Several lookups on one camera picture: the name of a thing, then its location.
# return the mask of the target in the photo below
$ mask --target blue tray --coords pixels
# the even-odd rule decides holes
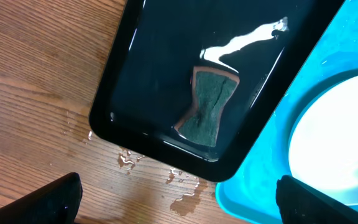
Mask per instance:
[[[277,106],[250,153],[231,179],[218,184],[216,199],[230,215],[253,223],[282,223],[276,183],[291,175],[288,140],[310,101],[358,75],[358,0],[347,0]],[[358,211],[358,205],[352,206]]]

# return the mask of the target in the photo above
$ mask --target black tray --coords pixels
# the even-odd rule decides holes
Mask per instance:
[[[128,0],[89,115],[92,130],[204,179],[227,180],[343,2]],[[222,63],[205,55],[278,21],[289,30],[273,30],[272,39],[233,50],[219,58]],[[194,102],[193,71],[205,67],[240,80],[217,116],[213,146],[177,131]]]

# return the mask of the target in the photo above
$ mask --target wooden table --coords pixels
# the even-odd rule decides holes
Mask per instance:
[[[124,0],[0,0],[0,207],[80,174],[80,223],[242,223],[215,185],[153,159],[119,165],[88,113]],[[185,196],[183,193],[194,193]]]

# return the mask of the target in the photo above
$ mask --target sponge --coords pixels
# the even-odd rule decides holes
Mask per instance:
[[[195,67],[192,78],[193,102],[175,125],[183,138],[215,147],[223,108],[236,90],[237,75],[211,67]]]

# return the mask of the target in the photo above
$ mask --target white plate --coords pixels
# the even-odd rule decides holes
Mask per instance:
[[[358,205],[358,76],[320,96],[290,140],[295,178],[346,204]]]

